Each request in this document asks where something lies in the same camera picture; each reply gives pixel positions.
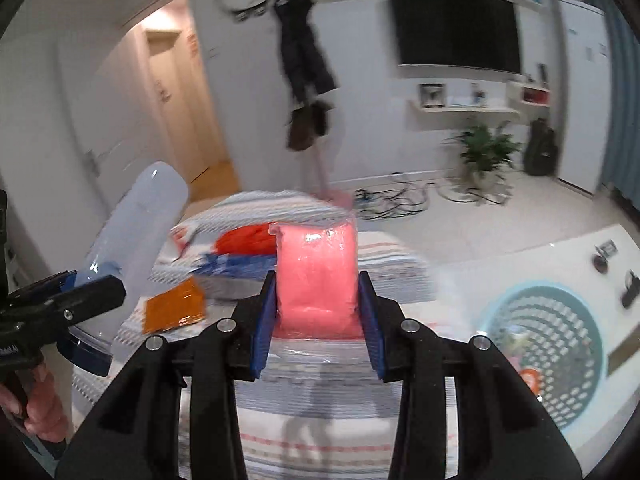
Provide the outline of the person left hand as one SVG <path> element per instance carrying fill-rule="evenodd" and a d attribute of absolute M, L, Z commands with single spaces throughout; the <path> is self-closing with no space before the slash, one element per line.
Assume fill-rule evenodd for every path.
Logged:
<path fill-rule="evenodd" d="M 13 416 L 24 418 L 24 426 L 44 442 L 60 443 L 67 437 L 68 418 L 55 391 L 54 377 L 42 363 L 32 370 L 34 385 L 28 395 L 26 414 L 22 404 L 5 385 L 1 385 L 1 407 Z"/>

